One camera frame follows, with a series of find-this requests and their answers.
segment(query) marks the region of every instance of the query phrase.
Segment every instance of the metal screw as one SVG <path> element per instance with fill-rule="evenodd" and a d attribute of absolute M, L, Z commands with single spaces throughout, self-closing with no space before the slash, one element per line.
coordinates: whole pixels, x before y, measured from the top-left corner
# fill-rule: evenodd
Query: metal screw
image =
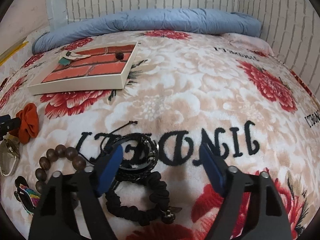
<path fill-rule="evenodd" d="M 267 172 L 265 172 L 265 171 L 261 172 L 260 175 L 262 177 L 264 177 L 265 179 L 269 178 L 269 174 Z"/>
<path fill-rule="evenodd" d="M 58 178 L 61 175 L 61 171 L 55 171 L 54 173 L 52 173 L 52 177 L 54 178 Z"/>
<path fill-rule="evenodd" d="M 87 166 L 84 168 L 84 171 L 87 173 L 93 172 L 93 166 Z"/>
<path fill-rule="evenodd" d="M 237 173 L 238 172 L 238 168 L 235 166 L 230 166 L 228 167 L 228 171 L 232 172 L 232 173 Z"/>

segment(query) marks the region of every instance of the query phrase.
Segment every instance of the box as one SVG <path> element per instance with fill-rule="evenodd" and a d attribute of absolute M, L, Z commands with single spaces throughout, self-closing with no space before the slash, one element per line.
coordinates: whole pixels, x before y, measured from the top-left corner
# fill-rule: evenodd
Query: box
<path fill-rule="evenodd" d="M 113 43 L 75 49 L 91 57 L 63 66 L 59 55 L 37 75 L 28 89 L 32 95 L 81 91 L 123 89 L 138 52 L 138 43 Z M 115 53 L 122 52 L 123 60 Z"/>

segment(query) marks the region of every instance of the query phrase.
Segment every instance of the bracelet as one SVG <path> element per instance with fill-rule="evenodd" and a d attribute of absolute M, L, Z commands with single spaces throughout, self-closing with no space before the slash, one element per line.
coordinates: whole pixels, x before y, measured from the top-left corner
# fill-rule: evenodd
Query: bracelet
<path fill-rule="evenodd" d="M 36 190 L 41 194 L 45 186 L 45 181 L 47 179 L 47 173 L 51 167 L 50 162 L 55 162 L 58 158 L 66 157 L 69 161 L 72 161 L 72 166 L 75 170 L 80 171 L 86 167 L 86 162 L 83 157 L 78 155 L 78 151 L 73 147 L 65 147 L 59 144 L 55 149 L 48 149 L 46 157 L 42 156 L 39 160 L 41 168 L 36 169 Z"/>
<path fill-rule="evenodd" d="M 139 182 L 134 182 L 147 186 L 154 191 L 149 197 L 151 202 L 156 203 L 154 208 L 141 211 L 136 206 L 121 206 L 120 197 L 113 189 L 110 189 L 105 194 L 108 211 L 116 217 L 138 222 L 142 227 L 149 225 L 150 221 L 156 220 L 159 216 L 161 216 L 161 220 L 165 224 L 173 223 L 176 216 L 169 207 L 170 199 L 169 191 L 166 189 L 167 184 L 160 179 L 161 174 L 155 171 L 139 180 Z"/>
<path fill-rule="evenodd" d="M 102 144 L 100 145 L 100 150 L 102 155 L 109 154 L 112 149 L 117 148 L 119 145 L 128 141 L 137 141 L 137 143 L 142 145 L 142 151 L 145 156 L 140 159 L 140 156 L 136 156 L 131 160 L 123 160 L 119 170 L 116 174 L 115 180 L 138 182 L 139 180 L 147 177 L 151 170 L 156 166 L 159 159 L 159 146 L 155 141 L 143 133 L 130 133 L 124 136 L 108 141 L 105 147 L 102 149 Z"/>

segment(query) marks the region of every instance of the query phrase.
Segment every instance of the small black bead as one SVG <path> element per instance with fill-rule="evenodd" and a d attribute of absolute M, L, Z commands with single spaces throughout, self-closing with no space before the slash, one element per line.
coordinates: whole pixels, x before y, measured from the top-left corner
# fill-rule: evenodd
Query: small black bead
<path fill-rule="evenodd" d="M 116 59 L 123 60 L 124 59 L 124 54 L 122 52 L 116 52 Z"/>

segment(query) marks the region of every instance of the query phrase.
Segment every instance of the red flower pattern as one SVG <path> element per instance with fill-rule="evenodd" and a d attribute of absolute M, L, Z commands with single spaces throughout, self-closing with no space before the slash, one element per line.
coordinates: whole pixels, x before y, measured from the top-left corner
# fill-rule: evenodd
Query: red flower pattern
<path fill-rule="evenodd" d="M 249 80 L 257 87 L 263 97 L 271 102 L 278 101 L 281 108 L 287 112 L 297 111 L 297 107 L 292 96 L 292 92 L 281 80 L 272 75 L 265 69 L 257 69 L 255 66 L 248 62 L 238 60 L 240 65 L 249 77 Z"/>
<path fill-rule="evenodd" d="M 312 92 L 308 88 L 308 86 L 301 80 L 301 78 L 293 71 L 290 70 L 290 73 L 294 76 L 294 78 L 299 82 L 299 84 L 306 90 L 306 92 L 312 97 Z"/>
<path fill-rule="evenodd" d="M 66 114 L 83 113 L 100 98 L 111 93 L 111 90 L 73 91 L 45 94 L 40 101 L 49 102 L 44 113 L 48 118 L 62 117 Z"/>
<path fill-rule="evenodd" d="M 274 183 L 288 214 L 292 239 L 296 239 L 298 237 L 298 233 L 295 230 L 295 227 L 302 212 L 303 202 L 300 201 L 298 196 L 292 195 L 289 189 L 282 187 L 279 179 L 275 179 Z"/>
<path fill-rule="evenodd" d="M 260 57 L 267 57 L 266 54 L 264 54 L 263 52 L 258 51 L 258 50 L 251 50 L 251 52 L 253 52 L 254 54 L 259 55 Z"/>
<path fill-rule="evenodd" d="M 238 220 L 232 232 L 232 238 L 241 234 L 246 219 L 246 211 L 249 205 L 250 193 L 243 194 Z M 196 223 L 200 219 L 200 229 L 194 231 L 195 240 L 202 240 L 210 230 L 218 210 L 223 203 L 223 198 L 216 193 L 211 184 L 204 186 L 203 193 L 198 197 L 191 210 L 192 222 Z M 215 209 L 212 214 L 206 216 L 208 212 Z"/>
<path fill-rule="evenodd" d="M 133 231 L 126 240 L 192 240 L 192 230 L 182 225 L 152 223 L 144 231 Z"/>
<path fill-rule="evenodd" d="M 150 36 L 150 37 L 167 37 L 169 39 L 175 39 L 175 40 L 186 40 L 190 37 L 188 33 L 169 31 L 169 30 L 149 31 L 149 32 L 145 32 L 144 35 Z"/>
<path fill-rule="evenodd" d="M 289 186 L 282 187 L 278 178 L 274 180 L 274 183 L 288 214 L 292 239 L 296 239 L 298 237 L 298 233 L 295 228 L 302 213 L 304 202 L 301 201 L 298 196 L 293 195 L 289 189 Z M 242 232 L 249 205 L 249 199 L 249 193 L 244 193 L 239 217 L 232 232 L 232 238 L 240 235 Z M 204 186 L 203 193 L 197 198 L 191 210 L 191 219 L 198 226 L 193 231 L 194 240 L 203 240 L 206 237 L 218 214 L 218 210 L 220 209 L 222 202 L 223 198 L 213 190 L 211 184 Z"/>
<path fill-rule="evenodd" d="M 30 59 L 27 60 L 27 62 L 25 64 L 23 64 L 23 68 L 29 67 L 31 64 L 35 63 L 38 59 L 42 58 L 42 56 L 44 55 L 44 53 L 39 53 L 36 55 L 31 56 Z"/>
<path fill-rule="evenodd" d="M 10 97 L 13 95 L 15 91 L 26 81 L 24 80 L 26 76 L 19 78 L 10 88 L 9 90 L 3 95 L 0 100 L 0 110 L 5 104 L 9 101 Z"/>
<path fill-rule="evenodd" d="M 66 47 L 62 48 L 62 50 L 73 50 L 79 47 L 84 46 L 85 44 L 88 44 L 89 42 L 93 41 L 93 38 L 84 38 L 82 40 L 74 41 L 73 43 L 70 43 Z"/>

